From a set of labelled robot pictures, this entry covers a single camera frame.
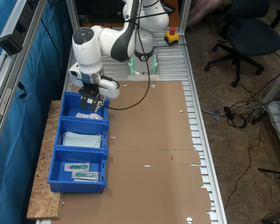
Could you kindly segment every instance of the face mask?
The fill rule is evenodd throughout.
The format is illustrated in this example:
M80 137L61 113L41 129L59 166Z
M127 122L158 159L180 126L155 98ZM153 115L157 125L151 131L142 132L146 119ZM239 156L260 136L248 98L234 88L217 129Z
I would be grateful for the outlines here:
M102 135L86 135L76 134L73 132L64 133L63 145L64 146L76 146L76 147L90 147L100 148L102 141Z

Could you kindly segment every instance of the blue bin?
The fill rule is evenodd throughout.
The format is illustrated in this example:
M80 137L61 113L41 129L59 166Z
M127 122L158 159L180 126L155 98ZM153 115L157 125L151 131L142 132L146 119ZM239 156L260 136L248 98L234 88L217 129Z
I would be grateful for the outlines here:
M48 175L48 183L53 192L102 193L107 185L105 179L108 153L94 150L80 150L54 147ZM65 163L90 162L90 171L99 172L98 182L76 182L72 172L64 171Z
M108 108L100 107L97 112L92 112L80 106L81 95L79 93L73 92L64 92L60 116L61 117L75 117L77 113L82 114L92 114L96 113L97 115L101 116L103 119L101 121L109 122L108 120ZM106 106L109 106L110 100L106 99L105 103Z
M109 129L109 123L100 120L60 117L58 121L54 146L108 151L107 148L108 129ZM76 134L87 134L87 135L101 134L102 135L101 146L100 148L62 146L63 134L66 132L73 132Z

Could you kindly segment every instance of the green syringe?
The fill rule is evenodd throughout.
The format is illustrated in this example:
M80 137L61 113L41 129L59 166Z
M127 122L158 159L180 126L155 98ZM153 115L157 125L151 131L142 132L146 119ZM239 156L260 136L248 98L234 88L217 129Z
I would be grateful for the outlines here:
M87 169L88 165L84 164L84 165L72 165L70 166L70 169Z
M94 177L94 174L87 174L87 173L76 173L76 176L86 176L86 177Z

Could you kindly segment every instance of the blue curtain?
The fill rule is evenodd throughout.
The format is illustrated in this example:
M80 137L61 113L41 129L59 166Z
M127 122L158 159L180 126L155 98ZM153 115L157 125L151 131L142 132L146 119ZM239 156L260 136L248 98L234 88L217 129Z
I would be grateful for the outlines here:
M0 0L0 29L15 2ZM59 51L65 75L72 37L65 1L52 7L47 4L42 19ZM0 137L0 224L27 222L27 206L49 105L51 100L60 99L63 79L58 70L58 55L40 23L21 76L27 96L18 99L23 91L17 88Z

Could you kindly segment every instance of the office chair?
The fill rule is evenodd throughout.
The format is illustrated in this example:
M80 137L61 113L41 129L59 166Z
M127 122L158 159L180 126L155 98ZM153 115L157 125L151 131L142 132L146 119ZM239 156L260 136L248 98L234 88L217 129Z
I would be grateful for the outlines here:
M236 81L231 83L232 87L237 87L240 79L240 61L257 67L255 74L260 75L264 67L248 56L269 55L280 49L280 37L272 24L270 26L255 19L265 16L269 6L269 0L233 0L224 15L226 23L220 33L222 38L230 42L232 48L217 43L212 48L213 52L220 47L229 54L209 61L204 70L209 71L211 64L232 59L232 64L236 65Z

